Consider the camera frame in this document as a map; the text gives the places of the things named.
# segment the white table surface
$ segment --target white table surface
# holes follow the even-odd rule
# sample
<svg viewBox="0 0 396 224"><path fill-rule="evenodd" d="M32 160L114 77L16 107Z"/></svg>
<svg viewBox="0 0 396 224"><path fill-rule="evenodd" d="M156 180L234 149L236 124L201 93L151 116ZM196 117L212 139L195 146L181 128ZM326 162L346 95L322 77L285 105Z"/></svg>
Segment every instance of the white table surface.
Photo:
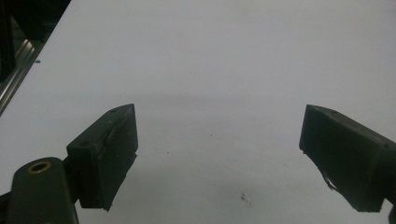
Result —
<svg viewBox="0 0 396 224"><path fill-rule="evenodd" d="M298 143L306 104L396 140L395 24L394 0L73 0L0 118L0 193L134 103L138 157L82 224L388 223Z"/></svg>

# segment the hole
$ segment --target hole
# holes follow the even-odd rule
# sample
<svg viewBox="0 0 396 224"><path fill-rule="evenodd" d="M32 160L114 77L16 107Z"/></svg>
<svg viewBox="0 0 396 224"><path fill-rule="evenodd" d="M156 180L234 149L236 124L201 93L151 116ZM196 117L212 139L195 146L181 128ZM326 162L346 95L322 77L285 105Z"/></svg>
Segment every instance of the hole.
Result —
<svg viewBox="0 0 396 224"><path fill-rule="evenodd" d="M85 141L85 142L80 143L80 145L81 145L82 147L88 147L90 144L91 144L91 143L88 142L88 141Z"/></svg>
<svg viewBox="0 0 396 224"><path fill-rule="evenodd" d="M44 171L48 170L50 168L50 162L49 161L40 161L38 163L33 164L32 166L29 167L27 172L31 175L38 175L40 173L43 173Z"/></svg>

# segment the white surface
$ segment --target white surface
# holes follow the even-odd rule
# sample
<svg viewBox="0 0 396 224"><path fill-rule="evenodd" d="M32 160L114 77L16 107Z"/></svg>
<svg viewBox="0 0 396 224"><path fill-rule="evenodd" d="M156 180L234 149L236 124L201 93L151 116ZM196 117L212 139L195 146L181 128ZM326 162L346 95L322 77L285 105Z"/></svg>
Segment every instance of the white surface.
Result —
<svg viewBox="0 0 396 224"><path fill-rule="evenodd" d="M396 140L395 22L390 0L74 0L0 118L0 193L134 103L135 164L80 223L387 223L298 142L306 104Z"/></svg>

